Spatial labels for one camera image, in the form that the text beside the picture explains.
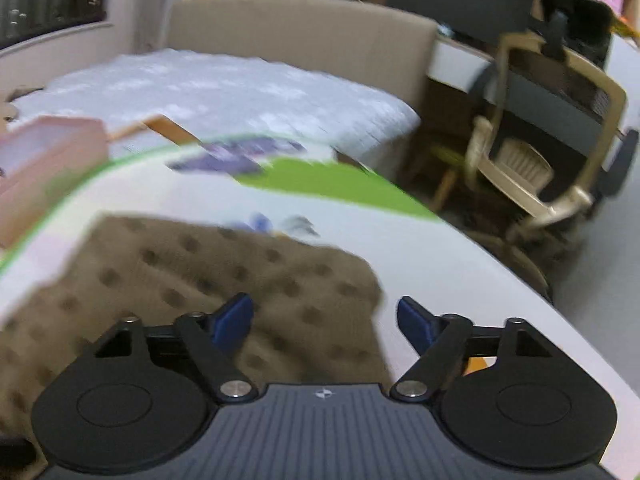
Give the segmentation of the brown polka dot cardigan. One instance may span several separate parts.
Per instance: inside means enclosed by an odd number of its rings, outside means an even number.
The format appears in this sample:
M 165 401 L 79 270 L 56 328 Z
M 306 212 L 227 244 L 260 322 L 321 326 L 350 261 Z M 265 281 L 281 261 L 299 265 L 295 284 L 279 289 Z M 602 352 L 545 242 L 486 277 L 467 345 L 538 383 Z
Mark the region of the brown polka dot cardigan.
M 38 394 L 121 318 L 169 324 L 240 292 L 255 310 L 234 362 L 256 384 L 390 383 L 373 327 L 382 290 L 364 260 L 283 235 L 110 217 L 3 324 L 2 429 L 27 434 Z

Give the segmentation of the cartoon animal play mat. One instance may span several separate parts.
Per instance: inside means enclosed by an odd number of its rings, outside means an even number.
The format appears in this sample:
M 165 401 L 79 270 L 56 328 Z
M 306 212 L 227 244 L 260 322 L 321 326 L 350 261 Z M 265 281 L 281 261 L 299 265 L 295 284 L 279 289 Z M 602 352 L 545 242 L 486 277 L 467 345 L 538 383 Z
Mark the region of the cartoon animal play mat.
M 55 207 L 1 265 L 1 312 L 11 314 L 38 286 L 57 278 L 90 228 L 106 214 L 133 214 L 230 226 L 266 217 L 272 228 L 308 244 L 363 258 L 383 289 L 376 328 L 385 359 L 399 372 L 413 357 L 395 321 L 402 296 L 437 313 L 480 325 L 525 318 L 579 363 L 612 396 L 618 423 L 603 463 L 614 476 L 639 474 L 638 396 L 547 300 L 461 232 L 419 208 L 342 200 L 326 188 L 279 191 L 269 181 L 224 174 L 180 174 L 174 165 L 196 148 L 160 148 L 113 162 Z

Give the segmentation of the beige mesh office chair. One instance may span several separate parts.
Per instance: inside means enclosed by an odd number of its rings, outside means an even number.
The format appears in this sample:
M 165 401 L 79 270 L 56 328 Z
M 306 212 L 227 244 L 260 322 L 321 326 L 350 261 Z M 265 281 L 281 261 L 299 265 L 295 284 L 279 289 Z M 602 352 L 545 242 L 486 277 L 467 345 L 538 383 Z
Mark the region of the beige mesh office chair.
M 541 17 L 503 34 L 495 57 L 464 86 L 455 110 L 465 134 L 443 125 L 409 158 L 407 182 L 428 164 L 446 170 L 433 195 L 442 210 L 458 182 L 476 197 L 513 208 L 502 230 L 470 235 L 498 255 L 526 247 L 566 252 L 578 226 L 625 180 L 637 133 L 615 142 L 626 106 L 623 88 L 590 60 L 608 41 L 614 16 L 598 0 L 539 0 Z

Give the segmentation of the white quilted mattress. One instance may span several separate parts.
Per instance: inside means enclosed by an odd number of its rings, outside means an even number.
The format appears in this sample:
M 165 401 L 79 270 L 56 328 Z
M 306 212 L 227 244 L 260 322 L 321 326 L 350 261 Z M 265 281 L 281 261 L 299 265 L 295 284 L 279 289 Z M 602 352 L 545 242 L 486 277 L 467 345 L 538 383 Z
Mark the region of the white quilted mattress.
M 202 140 L 283 134 L 367 165 L 420 124 L 409 104 L 364 84 L 261 58 L 172 49 L 66 74 L 13 104 L 14 126 L 40 115 L 82 116 L 114 132 L 163 115 Z

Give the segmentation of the pink cardboard box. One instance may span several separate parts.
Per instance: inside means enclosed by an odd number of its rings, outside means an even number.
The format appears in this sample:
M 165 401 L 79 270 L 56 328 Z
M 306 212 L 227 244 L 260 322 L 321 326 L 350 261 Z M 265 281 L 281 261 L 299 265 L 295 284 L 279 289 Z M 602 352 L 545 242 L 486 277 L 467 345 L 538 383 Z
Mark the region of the pink cardboard box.
M 11 247 L 108 159 L 103 122 L 40 116 L 1 138 L 1 247 Z

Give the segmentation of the white desk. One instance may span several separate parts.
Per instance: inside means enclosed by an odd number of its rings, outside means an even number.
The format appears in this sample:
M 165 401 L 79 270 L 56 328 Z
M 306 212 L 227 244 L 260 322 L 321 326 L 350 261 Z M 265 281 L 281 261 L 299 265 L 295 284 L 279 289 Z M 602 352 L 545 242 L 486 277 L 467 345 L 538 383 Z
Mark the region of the white desk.
M 427 76 L 447 87 L 468 91 L 492 62 L 494 58 L 489 54 L 438 35 Z

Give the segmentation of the beige upholstered headboard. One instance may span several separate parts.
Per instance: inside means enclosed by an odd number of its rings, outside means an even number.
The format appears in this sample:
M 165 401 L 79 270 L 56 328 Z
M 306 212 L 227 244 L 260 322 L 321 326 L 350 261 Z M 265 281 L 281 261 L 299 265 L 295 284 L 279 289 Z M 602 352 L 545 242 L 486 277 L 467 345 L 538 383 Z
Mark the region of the beige upholstered headboard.
M 436 39 L 429 18 L 355 0 L 180 0 L 165 44 L 323 72 L 419 107 Z

